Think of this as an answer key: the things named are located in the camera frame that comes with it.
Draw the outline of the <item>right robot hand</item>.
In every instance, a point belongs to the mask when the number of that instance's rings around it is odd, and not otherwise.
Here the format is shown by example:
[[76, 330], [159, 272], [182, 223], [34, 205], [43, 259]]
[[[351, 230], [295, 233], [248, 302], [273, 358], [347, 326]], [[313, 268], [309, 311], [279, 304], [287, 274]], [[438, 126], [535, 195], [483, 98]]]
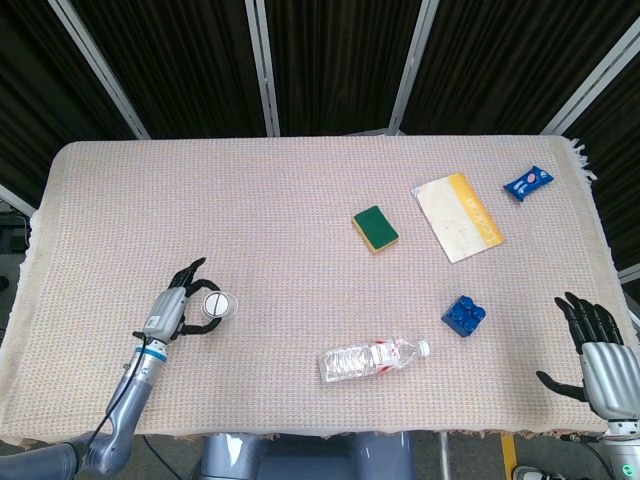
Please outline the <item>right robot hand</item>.
[[639, 418], [639, 360], [624, 343], [613, 315], [571, 292], [556, 297], [579, 357], [582, 384], [569, 385], [537, 371], [538, 380], [550, 391], [590, 405], [608, 422]]

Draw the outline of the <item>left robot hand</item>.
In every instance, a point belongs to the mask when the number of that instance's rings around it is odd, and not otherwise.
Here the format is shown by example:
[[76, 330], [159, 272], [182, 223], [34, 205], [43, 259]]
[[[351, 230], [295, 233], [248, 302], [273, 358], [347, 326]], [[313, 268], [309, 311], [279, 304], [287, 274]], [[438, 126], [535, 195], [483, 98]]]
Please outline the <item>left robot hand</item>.
[[218, 327], [223, 320], [221, 316], [214, 316], [205, 325], [188, 325], [185, 320], [187, 301], [193, 294], [202, 288], [220, 293], [211, 280], [194, 279], [196, 271], [205, 261], [205, 257], [199, 258], [174, 274], [168, 288], [154, 301], [142, 330], [132, 333], [134, 337], [145, 340], [147, 344], [157, 340], [168, 345], [179, 336], [204, 335]]

